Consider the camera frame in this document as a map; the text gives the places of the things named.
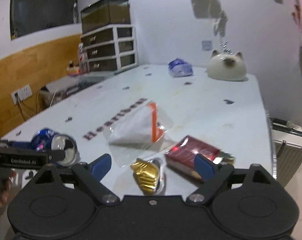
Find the standing plastic water bottle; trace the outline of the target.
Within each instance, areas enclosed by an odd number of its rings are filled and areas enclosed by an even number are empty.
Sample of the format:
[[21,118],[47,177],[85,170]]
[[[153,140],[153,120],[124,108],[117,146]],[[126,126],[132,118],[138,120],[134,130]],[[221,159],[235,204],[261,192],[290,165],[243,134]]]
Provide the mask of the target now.
[[88,74],[90,72],[90,67],[88,64],[88,57],[86,50],[84,50],[84,44],[78,44],[78,64],[80,67],[81,74]]

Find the white ribbed suitcase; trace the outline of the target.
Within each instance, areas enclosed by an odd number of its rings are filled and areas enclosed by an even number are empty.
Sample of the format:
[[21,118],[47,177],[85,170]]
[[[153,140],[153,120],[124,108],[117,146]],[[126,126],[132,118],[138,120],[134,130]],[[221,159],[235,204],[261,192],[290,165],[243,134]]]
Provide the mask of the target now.
[[276,178],[285,187],[302,164],[302,128],[291,121],[272,118]]

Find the glass fish tank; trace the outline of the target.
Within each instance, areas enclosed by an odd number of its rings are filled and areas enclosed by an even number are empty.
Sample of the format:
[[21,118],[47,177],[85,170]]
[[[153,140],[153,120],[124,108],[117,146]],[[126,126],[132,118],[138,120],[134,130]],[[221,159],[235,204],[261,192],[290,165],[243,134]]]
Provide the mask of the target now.
[[82,33],[109,24],[130,24],[129,0],[99,0],[81,12]]

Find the blue tissue pack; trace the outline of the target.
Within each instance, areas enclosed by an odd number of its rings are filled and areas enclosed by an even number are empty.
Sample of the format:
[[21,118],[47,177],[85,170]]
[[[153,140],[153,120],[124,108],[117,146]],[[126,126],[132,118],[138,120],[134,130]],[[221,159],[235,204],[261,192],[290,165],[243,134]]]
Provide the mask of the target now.
[[168,72],[172,77],[185,77],[193,75],[192,65],[183,59],[176,58],[168,64]]

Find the white drawer organizer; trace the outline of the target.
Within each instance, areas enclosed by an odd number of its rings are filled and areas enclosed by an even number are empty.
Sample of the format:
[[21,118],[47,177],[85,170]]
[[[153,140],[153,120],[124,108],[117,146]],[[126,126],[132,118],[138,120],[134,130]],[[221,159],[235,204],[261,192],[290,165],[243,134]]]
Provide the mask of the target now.
[[135,28],[110,24],[81,35],[91,72],[120,73],[138,66]]

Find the white wall power socket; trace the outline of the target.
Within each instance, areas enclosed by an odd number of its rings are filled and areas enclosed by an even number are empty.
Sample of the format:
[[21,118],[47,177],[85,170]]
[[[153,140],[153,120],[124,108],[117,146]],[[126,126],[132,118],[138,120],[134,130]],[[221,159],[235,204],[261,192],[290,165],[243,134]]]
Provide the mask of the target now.
[[14,105],[16,105],[18,101],[22,102],[31,97],[32,90],[29,84],[11,93],[11,98]]

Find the clear bag with orange trim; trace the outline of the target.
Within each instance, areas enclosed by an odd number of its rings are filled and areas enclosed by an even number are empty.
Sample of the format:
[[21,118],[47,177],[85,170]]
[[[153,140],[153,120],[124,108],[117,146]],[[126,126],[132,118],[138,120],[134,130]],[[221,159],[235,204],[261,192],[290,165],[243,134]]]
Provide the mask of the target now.
[[147,102],[119,117],[104,129],[104,136],[112,159],[120,167],[137,158],[150,157],[172,146],[169,130],[174,122],[164,108]]

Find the white cat-shaped ceramic ornament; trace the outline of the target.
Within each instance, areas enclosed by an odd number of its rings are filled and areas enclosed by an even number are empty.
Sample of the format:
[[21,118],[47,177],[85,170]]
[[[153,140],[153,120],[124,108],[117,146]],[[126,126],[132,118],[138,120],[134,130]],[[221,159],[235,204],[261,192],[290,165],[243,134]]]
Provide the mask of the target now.
[[209,77],[224,81],[243,81],[246,78],[247,68],[243,54],[220,53],[212,51],[206,72]]

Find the crushed blue pepsi can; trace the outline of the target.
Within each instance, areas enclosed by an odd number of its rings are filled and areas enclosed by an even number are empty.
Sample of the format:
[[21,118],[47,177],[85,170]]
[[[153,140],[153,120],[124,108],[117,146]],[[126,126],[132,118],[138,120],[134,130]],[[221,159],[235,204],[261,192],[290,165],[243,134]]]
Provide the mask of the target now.
[[30,142],[30,148],[35,151],[63,150],[65,158],[53,161],[57,166],[69,167],[80,160],[76,141],[69,135],[58,133],[50,128],[37,131]]

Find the white box on side shelf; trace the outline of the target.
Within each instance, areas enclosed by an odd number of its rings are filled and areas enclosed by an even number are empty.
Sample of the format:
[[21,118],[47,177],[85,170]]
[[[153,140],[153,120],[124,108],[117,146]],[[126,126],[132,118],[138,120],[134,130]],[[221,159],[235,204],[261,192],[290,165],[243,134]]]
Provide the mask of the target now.
[[79,83],[78,76],[65,76],[56,81],[46,84],[40,90],[48,93],[49,96],[65,94],[66,90]]

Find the gold foil wrapper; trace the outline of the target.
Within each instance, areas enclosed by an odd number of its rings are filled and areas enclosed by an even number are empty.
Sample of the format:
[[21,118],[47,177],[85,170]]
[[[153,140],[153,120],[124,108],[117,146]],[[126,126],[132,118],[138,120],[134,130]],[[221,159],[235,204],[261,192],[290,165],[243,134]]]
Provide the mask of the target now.
[[160,158],[137,158],[130,165],[138,187],[147,196],[163,194],[166,187],[165,165]]

